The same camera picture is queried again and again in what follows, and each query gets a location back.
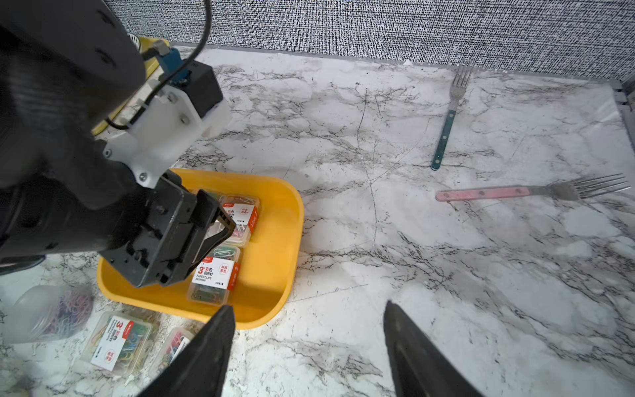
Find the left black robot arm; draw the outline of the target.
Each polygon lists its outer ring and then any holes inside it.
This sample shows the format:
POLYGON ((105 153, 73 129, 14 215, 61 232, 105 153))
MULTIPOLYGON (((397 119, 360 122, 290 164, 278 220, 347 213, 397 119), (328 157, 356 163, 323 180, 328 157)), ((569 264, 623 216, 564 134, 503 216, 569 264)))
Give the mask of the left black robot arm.
POLYGON ((96 251, 134 287, 184 281, 236 224, 171 167, 230 118, 211 66, 104 2, 2 2, 1 272, 96 251))

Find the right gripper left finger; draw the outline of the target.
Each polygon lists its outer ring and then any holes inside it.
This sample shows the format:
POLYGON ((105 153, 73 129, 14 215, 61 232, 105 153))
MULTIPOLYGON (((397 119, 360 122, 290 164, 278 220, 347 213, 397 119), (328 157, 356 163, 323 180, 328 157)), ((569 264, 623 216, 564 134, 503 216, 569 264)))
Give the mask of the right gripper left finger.
POLYGON ((233 307, 225 305, 141 395, 220 396, 235 331, 233 307))

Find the clear paper clip box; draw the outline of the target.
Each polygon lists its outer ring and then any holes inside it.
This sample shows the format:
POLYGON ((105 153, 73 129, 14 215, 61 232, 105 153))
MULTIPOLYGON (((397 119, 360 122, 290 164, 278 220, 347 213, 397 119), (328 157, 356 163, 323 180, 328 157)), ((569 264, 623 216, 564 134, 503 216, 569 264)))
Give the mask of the clear paper clip box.
POLYGON ((155 326, 120 312, 102 315, 80 358, 99 370, 128 377, 147 357, 155 326))

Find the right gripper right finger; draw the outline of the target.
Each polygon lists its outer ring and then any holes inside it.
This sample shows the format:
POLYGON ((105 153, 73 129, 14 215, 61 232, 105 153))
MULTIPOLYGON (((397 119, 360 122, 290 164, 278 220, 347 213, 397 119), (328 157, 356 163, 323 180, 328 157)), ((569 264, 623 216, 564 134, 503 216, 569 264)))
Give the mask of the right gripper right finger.
POLYGON ((383 324, 396 395, 481 395, 398 304, 387 303, 383 324))

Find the yellow plastic storage box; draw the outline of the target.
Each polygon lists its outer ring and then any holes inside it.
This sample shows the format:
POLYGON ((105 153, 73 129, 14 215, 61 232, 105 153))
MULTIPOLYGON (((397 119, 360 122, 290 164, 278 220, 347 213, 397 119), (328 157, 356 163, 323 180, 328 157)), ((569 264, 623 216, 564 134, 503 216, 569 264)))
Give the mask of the yellow plastic storage box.
MULTIPOLYGON (((304 204, 293 185, 279 178, 221 173, 207 170, 176 170, 188 190, 213 190, 261 200, 255 233, 241 256, 241 269, 228 303, 240 330, 266 324, 281 311, 294 284, 304 229, 304 204)), ((113 301, 170 314, 202 323, 216 314, 211 305, 187 297, 190 283, 174 286, 131 286, 105 259, 100 259, 97 283, 113 301)))

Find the round clear clip jar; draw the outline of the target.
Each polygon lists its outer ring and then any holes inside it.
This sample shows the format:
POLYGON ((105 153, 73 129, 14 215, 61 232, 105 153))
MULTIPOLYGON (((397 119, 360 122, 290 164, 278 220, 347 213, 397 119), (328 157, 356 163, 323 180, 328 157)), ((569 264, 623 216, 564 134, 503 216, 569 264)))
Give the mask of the round clear clip jar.
POLYGON ((66 339, 83 329, 93 305, 88 285, 33 287, 6 307, 3 341, 20 344, 66 339))

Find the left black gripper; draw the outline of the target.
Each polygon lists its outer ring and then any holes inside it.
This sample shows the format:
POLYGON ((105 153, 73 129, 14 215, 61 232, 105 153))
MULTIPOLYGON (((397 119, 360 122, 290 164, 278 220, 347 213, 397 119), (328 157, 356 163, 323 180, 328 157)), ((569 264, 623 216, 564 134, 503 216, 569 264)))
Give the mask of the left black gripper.
POLYGON ((149 191, 132 235, 99 255, 136 288, 169 286, 183 281, 235 228, 218 199, 206 190, 189 192, 168 170, 149 191))

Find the paper clip box front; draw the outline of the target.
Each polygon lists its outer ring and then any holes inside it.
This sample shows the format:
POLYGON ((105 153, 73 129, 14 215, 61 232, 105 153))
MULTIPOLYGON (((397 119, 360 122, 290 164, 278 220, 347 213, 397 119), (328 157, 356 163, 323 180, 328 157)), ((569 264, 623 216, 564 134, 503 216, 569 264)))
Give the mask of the paper clip box front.
POLYGON ((195 303, 225 305, 241 269, 240 259, 241 249, 237 246, 214 248, 194 270, 187 298, 195 303))

